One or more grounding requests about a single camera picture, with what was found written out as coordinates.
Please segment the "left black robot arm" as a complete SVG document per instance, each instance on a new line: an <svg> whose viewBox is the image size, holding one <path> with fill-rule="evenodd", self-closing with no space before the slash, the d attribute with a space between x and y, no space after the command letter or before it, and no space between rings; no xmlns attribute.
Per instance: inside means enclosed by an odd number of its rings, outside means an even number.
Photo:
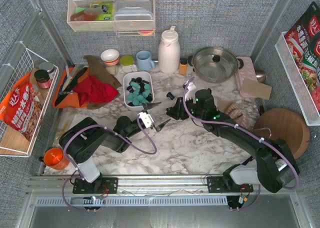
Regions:
<svg viewBox="0 0 320 228"><path fill-rule="evenodd" d="M148 110L159 103L143 103L143 110L137 114L136 120L127 116L117 119L113 129L98 124L93 118L87 117L70 128L59 138L59 145L63 148L64 156L75 167L80 179L92 184L102 175L93 160L93 154L99 146L105 146L117 153L123 153L128 147L146 154L154 155L158 149L155 142L147 134L146 129L154 129L157 133L170 121L169 119L156 124L154 117ZM142 132L153 146L153 151L146 151L135 146L129 138Z"/></svg>

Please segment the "red cloth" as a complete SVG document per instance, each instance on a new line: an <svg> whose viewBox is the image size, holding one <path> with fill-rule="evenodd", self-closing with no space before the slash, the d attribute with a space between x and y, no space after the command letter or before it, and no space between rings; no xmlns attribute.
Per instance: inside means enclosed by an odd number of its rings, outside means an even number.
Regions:
<svg viewBox="0 0 320 228"><path fill-rule="evenodd" d="M77 93L79 104L84 103L108 103L112 101L119 92L110 84L102 83L95 76L89 75L73 89Z"/></svg>

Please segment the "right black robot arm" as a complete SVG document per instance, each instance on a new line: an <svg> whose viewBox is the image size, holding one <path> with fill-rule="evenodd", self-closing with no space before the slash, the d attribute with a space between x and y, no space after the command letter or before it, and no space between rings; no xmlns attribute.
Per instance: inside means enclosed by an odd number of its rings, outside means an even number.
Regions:
<svg viewBox="0 0 320 228"><path fill-rule="evenodd" d="M300 170L288 144L283 139L271 140L259 136L219 111L211 89L196 91L195 99L178 97L175 105L166 109L175 120L191 118L217 137L226 139L246 151L255 161L257 183L271 193L296 189Z"/></svg>

